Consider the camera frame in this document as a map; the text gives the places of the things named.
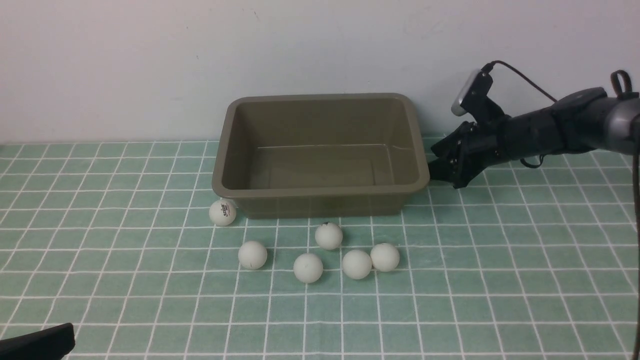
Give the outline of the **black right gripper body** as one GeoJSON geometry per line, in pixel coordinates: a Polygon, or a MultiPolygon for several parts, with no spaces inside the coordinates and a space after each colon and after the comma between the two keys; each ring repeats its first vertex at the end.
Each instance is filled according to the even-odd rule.
{"type": "Polygon", "coordinates": [[[452,186],[455,189],[466,187],[488,167],[511,160],[505,141],[505,126],[509,120],[510,117],[500,117],[490,121],[488,128],[463,121],[450,134],[454,145],[452,186]]]}

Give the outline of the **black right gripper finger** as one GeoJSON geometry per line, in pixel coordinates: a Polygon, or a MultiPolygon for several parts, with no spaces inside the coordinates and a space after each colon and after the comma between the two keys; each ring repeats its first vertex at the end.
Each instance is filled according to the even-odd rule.
{"type": "Polygon", "coordinates": [[[455,151],[460,146],[467,133],[468,125],[459,125],[453,132],[430,146],[430,150],[436,157],[446,157],[449,152],[455,151]]]}
{"type": "Polygon", "coordinates": [[[434,159],[428,163],[430,178],[435,182],[454,185],[455,164],[449,159],[434,159]]]}

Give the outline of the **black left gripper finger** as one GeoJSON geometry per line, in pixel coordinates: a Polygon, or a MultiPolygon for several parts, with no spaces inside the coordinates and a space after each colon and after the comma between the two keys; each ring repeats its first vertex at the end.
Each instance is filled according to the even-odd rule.
{"type": "Polygon", "coordinates": [[[76,345],[70,322],[0,341],[2,360],[61,360],[76,345]]]}

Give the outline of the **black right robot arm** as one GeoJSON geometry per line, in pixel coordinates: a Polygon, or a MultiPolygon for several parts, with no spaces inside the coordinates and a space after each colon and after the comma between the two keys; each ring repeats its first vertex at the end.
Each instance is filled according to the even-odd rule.
{"type": "Polygon", "coordinates": [[[493,79],[474,71],[451,110],[470,114],[454,132],[430,149],[430,177],[466,187],[485,169],[531,157],[583,154],[607,150],[632,155],[639,144],[639,93],[630,75],[618,70],[610,76],[615,96],[604,88],[574,92],[548,107],[509,116],[489,98],[493,79]]]}

